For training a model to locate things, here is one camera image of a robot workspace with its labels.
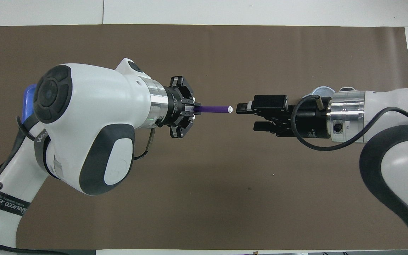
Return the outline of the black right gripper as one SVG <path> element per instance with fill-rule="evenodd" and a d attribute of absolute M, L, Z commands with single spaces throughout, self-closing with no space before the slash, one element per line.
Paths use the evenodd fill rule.
<path fill-rule="evenodd" d="M 304 102 L 296 113 L 296 129 L 304 138 L 330 138 L 327 131 L 327 107 L 330 97 L 322 97 L 324 109 L 319 111 L 315 100 Z M 277 137 L 294 137 L 291 128 L 293 105 L 285 94 L 257 94 L 248 103 L 238 103 L 236 114 L 261 115 L 265 121 L 256 121 L 253 130 L 270 132 Z"/>

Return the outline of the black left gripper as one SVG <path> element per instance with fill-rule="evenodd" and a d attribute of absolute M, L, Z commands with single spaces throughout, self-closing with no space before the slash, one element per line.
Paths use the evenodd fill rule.
<path fill-rule="evenodd" d="M 192 127 L 194 108 L 202 104 L 194 100 L 194 91 L 184 76 L 171 77 L 170 86 L 163 87 L 168 97 L 165 116 L 157 120 L 157 126 L 170 127 L 172 138 L 183 138 Z"/>

